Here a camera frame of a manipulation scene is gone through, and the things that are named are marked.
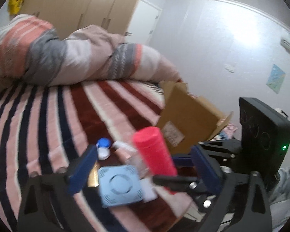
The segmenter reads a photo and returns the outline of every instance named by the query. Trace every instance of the door handle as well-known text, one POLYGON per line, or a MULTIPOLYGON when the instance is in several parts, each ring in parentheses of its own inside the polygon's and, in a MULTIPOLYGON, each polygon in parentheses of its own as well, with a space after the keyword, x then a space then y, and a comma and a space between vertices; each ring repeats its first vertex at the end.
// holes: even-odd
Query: door handle
POLYGON ((104 28, 104 24, 105 24, 106 19, 107 19, 107 18, 103 18, 103 21, 102 21, 102 24, 101 24, 101 27, 102 27, 102 28, 104 28))
POLYGON ((79 17, 76 30, 79 30, 79 28, 81 27, 83 16, 84 16, 84 13, 82 13, 81 16, 79 17))
POLYGON ((106 24, 106 27, 105 27, 105 29, 106 30, 108 30, 108 27, 109 27, 109 23, 111 22, 111 20, 109 19, 108 21, 107 21, 107 24, 106 24))

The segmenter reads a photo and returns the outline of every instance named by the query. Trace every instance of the bed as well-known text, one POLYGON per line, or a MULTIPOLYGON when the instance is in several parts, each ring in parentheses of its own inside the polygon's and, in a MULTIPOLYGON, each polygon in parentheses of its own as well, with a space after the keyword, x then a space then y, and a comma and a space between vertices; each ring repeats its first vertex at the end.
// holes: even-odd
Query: bed
MULTIPOLYGON (((21 188, 32 172, 66 167, 101 137, 131 143, 141 128, 155 125, 163 96, 137 81, 82 82, 40 87, 16 81, 0 94, 0 219, 16 231, 21 188)), ((120 165, 112 151, 101 166, 120 165)), ((148 203, 104 209, 85 187, 74 196, 94 231, 165 232, 186 212, 191 199, 155 187, 148 203)))

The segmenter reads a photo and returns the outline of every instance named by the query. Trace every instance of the yellow object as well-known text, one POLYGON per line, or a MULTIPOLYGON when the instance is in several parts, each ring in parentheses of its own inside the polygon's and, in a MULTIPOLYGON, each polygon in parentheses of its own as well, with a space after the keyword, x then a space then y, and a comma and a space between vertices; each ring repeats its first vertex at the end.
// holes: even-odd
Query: yellow object
POLYGON ((9 0, 9 14, 17 15, 22 7, 24 0, 9 0))
POLYGON ((88 187, 97 187, 99 185, 98 181, 99 168, 100 165, 98 164, 98 162, 96 162, 88 177, 88 187))

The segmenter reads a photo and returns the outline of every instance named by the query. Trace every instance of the wooden cabinet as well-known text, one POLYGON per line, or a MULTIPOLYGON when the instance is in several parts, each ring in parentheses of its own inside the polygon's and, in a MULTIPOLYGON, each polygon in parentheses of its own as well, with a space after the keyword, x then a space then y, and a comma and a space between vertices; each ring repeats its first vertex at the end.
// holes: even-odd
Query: wooden cabinet
POLYGON ((105 28, 114 1, 115 0, 91 0, 83 16, 80 27, 83 28, 95 24, 105 28))
POLYGON ((124 34, 129 26, 138 0, 115 0, 106 29, 110 33, 124 34))
POLYGON ((24 0, 21 13, 54 25, 61 39, 90 24, 124 34, 138 0, 24 0))

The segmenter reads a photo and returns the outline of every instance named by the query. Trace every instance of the red cylinder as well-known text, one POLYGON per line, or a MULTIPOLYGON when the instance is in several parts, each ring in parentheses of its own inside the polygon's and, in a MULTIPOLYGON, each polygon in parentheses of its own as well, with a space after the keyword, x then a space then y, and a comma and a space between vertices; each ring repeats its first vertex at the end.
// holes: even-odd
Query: red cylinder
POLYGON ((132 138, 145 163, 155 174, 176 176, 177 170, 158 127, 139 130, 132 138))

